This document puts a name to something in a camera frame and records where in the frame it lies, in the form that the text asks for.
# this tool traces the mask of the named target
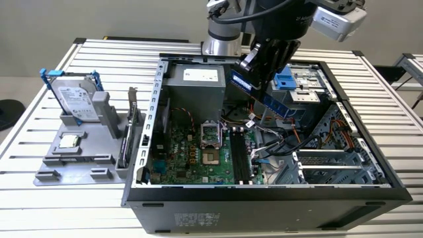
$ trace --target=blue drive bracket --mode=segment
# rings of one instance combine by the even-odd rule
[[[47,73],[47,69],[46,69],[46,68],[42,68],[42,69],[41,69],[41,77],[42,77],[42,80],[43,80],[43,82],[46,83],[47,89],[51,90],[53,93],[54,93],[54,96],[55,96],[55,98],[57,98],[57,100],[58,100],[58,103],[59,103],[59,106],[61,106],[61,108],[62,108],[62,111],[65,112],[65,115],[69,115],[69,113],[67,113],[67,111],[66,111],[66,109],[65,109],[65,107],[63,107],[63,105],[62,105],[62,103],[61,103],[59,97],[58,97],[58,95],[57,95],[57,93],[55,93],[55,91],[54,91],[54,89],[53,89],[51,82],[49,81],[49,77],[62,76],[62,75],[65,75],[66,72],[62,71],[62,70],[51,70],[51,71],[49,72],[49,74],[46,74],[46,73]]]
[[[94,70],[91,75],[94,76],[95,85],[98,86],[99,91],[105,91],[102,80],[101,80],[101,74]]]
[[[276,74],[274,81],[277,83],[277,88],[282,90],[296,90],[297,89],[297,82],[293,77],[290,67],[285,67],[281,73]]]
[[[46,68],[41,69],[41,77],[43,79],[43,82],[46,83],[47,85],[47,89],[53,91],[54,93],[54,96],[58,100],[58,103],[61,105],[61,108],[65,112],[65,115],[69,115],[62,103],[61,103],[61,100],[59,100],[59,97],[53,89],[53,85],[51,85],[51,80],[55,80],[58,77],[62,77],[62,76],[83,76],[83,77],[90,77],[91,79],[94,79],[95,81],[95,85],[97,85],[97,88],[98,88],[98,91],[105,91],[103,89],[103,84],[102,84],[102,80],[101,80],[101,74],[94,70],[93,73],[90,74],[86,74],[86,73],[73,73],[73,72],[65,72],[63,70],[51,70],[49,73],[47,73],[47,70]],[[82,124],[82,121],[75,118],[77,120],[77,123],[78,125]]]
[[[293,114],[292,110],[282,102],[280,102],[272,95],[263,93],[261,98],[261,91],[255,89],[250,82],[245,79],[241,73],[233,69],[231,83],[234,83],[258,102],[261,102],[274,113],[282,118]]]

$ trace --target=sticker label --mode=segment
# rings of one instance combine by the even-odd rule
[[[185,80],[219,82],[218,70],[189,68],[185,70]]]
[[[251,114],[249,115],[249,118],[250,118],[250,119],[254,119],[254,118],[257,118],[257,115],[255,115],[254,113],[251,113]]]
[[[179,227],[218,226],[221,213],[175,213],[175,222]]]
[[[249,91],[251,91],[251,85],[246,83],[245,80],[242,80],[237,75],[234,75],[233,78],[246,89],[249,89]]]
[[[249,122],[246,123],[246,126],[250,128],[250,127],[253,127],[254,124],[255,124],[255,122],[251,120],[251,121],[249,121]]]
[[[59,92],[74,117],[82,121],[99,120],[90,95],[83,88],[59,87]]]

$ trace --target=aluminum extrusion table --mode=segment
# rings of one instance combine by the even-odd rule
[[[159,53],[199,54],[201,45],[87,40],[73,45],[57,69],[81,73],[98,70],[118,111],[129,110],[127,90],[138,87],[139,107],[147,110]],[[414,201],[348,232],[194,235],[423,237],[423,122],[366,57],[352,51],[301,49],[294,59],[329,64]],[[146,231],[133,210],[121,208],[123,184],[33,184],[62,124],[61,112],[43,87],[0,146],[0,231],[6,231],[0,237],[141,237]]]

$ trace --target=motherboard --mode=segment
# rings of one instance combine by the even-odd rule
[[[222,140],[219,147],[202,145],[202,129],[193,132],[190,128],[175,126],[170,132],[170,146],[166,159],[154,160],[151,175],[153,184],[237,184],[241,170],[249,170],[249,180],[253,184],[263,184],[261,168],[257,168],[257,176],[251,167],[250,152],[255,148],[255,135],[253,131],[231,131],[219,129],[219,136],[213,136],[210,127],[206,128],[207,141]],[[243,145],[237,148],[246,156],[233,154],[231,134],[242,136]]]

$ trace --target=cable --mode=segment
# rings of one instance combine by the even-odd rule
[[[296,134],[297,140],[298,140],[300,143],[302,143],[302,140],[300,139],[300,136],[298,136],[298,133],[297,133],[297,129],[296,129],[296,119],[294,118],[292,118],[292,122],[293,122],[292,126],[293,126],[293,130],[294,130],[294,134]]]
[[[396,89],[396,91],[413,79],[413,77],[410,77]]]
[[[193,127],[193,131],[195,131],[195,127],[194,127],[194,118],[193,118],[191,113],[187,111],[187,109],[185,109],[185,108],[173,108],[173,111],[185,111],[185,112],[189,114],[190,119],[191,119],[191,127]]]
[[[270,179],[274,176],[276,173],[278,173],[282,170],[284,166],[276,171],[273,172],[273,174],[268,177],[268,184],[270,183]]]
[[[289,7],[290,4],[293,4],[297,0],[286,0],[284,3],[281,3],[280,5],[274,6],[273,8],[262,11],[262,12],[258,12],[255,14],[251,14],[251,15],[247,15],[247,16],[242,16],[242,17],[235,17],[235,18],[227,18],[227,19],[221,19],[218,14],[214,13],[211,15],[211,19],[214,20],[215,23],[218,24],[223,24],[223,25],[227,25],[227,24],[237,24],[237,23],[243,23],[243,22],[247,22],[247,21],[253,21],[255,19],[259,19],[262,17],[265,17],[266,15],[277,12],[277,11],[281,11],[284,10],[285,8]]]
[[[342,120],[332,120],[332,126],[330,126],[330,133],[329,133],[329,136],[326,137],[326,140],[325,140],[325,143],[329,142],[329,140],[332,139],[333,137],[333,133],[334,133],[334,126],[333,124],[337,123],[338,124],[338,127],[341,127],[342,125],[344,126],[348,126],[346,123],[342,121]],[[354,142],[353,142],[353,139],[352,137],[349,136],[349,134],[345,132],[345,131],[341,131],[341,134],[349,144],[349,147],[350,148],[354,148]]]
[[[314,139],[318,139],[318,146],[317,149],[322,148],[322,138],[318,135],[313,135],[310,136],[306,140],[304,140],[302,143],[300,143],[293,149],[284,151],[284,152],[274,152],[270,153],[268,156],[265,156],[262,159],[266,159],[272,156],[286,156],[293,154],[294,151],[300,150],[301,148],[304,148]]]
[[[421,100],[417,100],[417,102],[414,103],[412,109],[417,108],[418,104],[420,104]]]

